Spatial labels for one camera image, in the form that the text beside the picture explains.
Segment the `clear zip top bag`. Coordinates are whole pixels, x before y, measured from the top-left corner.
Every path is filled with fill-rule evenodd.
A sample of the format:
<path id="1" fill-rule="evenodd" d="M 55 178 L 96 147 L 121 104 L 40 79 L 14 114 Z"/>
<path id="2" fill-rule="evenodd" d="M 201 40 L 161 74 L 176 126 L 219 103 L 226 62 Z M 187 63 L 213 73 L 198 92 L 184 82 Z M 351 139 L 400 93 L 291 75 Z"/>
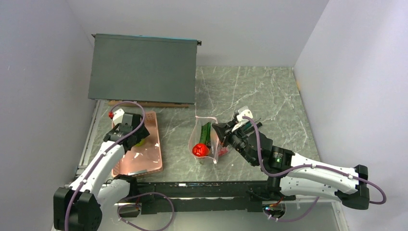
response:
<path id="1" fill-rule="evenodd" d="M 222 147 L 212 127 L 217 123 L 216 117 L 195 117 L 195 126 L 189 139 L 188 149 L 196 159 L 217 164 L 220 157 L 226 156 L 231 151 L 229 147 Z"/>

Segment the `red chili pepper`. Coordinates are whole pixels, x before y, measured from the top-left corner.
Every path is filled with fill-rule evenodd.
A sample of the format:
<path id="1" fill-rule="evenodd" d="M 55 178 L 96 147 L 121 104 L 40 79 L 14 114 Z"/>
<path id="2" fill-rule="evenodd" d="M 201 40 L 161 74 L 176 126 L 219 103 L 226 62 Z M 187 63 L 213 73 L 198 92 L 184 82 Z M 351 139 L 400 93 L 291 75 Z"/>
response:
<path id="1" fill-rule="evenodd" d="M 222 148 L 219 150 L 218 155 L 219 155 L 219 156 L 223 156 L 223 155 L 228 154 L 229 152 L 230 152 L 229 147 L 222 147 Z"/>

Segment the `red orange pear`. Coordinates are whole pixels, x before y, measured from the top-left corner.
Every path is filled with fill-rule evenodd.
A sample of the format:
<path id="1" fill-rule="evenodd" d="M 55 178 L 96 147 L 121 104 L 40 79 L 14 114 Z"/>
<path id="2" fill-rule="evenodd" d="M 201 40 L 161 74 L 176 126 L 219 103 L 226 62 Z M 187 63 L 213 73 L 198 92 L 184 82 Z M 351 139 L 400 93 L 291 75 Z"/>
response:
<path id="1" fill-rule="evenodd" d="M 192 148 L 192 154 L 196 157 L 206 157 L 210 153 L 210 149 L 204 143 L 198 143 Z"/>

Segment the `green apple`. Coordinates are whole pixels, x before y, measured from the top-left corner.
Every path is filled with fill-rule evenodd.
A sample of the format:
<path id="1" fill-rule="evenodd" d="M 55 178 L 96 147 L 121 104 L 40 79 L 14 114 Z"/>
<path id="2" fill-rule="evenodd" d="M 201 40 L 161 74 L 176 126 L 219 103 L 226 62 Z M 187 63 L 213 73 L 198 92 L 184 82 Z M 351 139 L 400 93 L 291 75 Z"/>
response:
<path id="1" fill-rule="evenodd" d="M 135 147 L 144 146 L 147 141 L 148 141 L 147 138 L 143 138 L 143 139 L 140 140 L 140 142 L 138 142 L 137 144 L 135 144 Z"/>

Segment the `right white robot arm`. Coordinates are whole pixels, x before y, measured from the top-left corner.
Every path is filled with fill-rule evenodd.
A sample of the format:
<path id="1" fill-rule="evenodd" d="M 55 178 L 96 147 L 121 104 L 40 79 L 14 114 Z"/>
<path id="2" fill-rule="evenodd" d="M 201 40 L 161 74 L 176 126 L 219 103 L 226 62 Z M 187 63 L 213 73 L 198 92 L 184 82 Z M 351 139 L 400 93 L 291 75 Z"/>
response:
<path id="1" fill-rule="evenodd" d="M 311 160 L 273 145 L 261 132 L 246 134 L 240 128 L 233 130 L 231 123 L 213 124 L 212 128 L 224 147 L 231 146 L 250 165 L 259 166 L 268 176 L 265 193 L 269 199 L 310 195 L 330 198 L 352 209 L 368 209 L 366 166 L 336 167 Z"/>

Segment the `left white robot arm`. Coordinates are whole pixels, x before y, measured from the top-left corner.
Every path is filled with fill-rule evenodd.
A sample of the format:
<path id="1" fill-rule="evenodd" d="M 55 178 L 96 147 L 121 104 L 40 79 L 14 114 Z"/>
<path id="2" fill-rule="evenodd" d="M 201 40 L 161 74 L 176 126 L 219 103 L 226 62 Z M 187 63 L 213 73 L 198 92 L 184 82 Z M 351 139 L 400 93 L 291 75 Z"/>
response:
<path id="1" fill-rule="evenodd" d="M 98 154 L 68 187 L 53 195 L 53 227 L 58 231 L 96 231 L 102 221 L 102 185 L 117 162 L 149 136 L 145 113 L 113 113 L 114 127 L 105 134 Z"/>

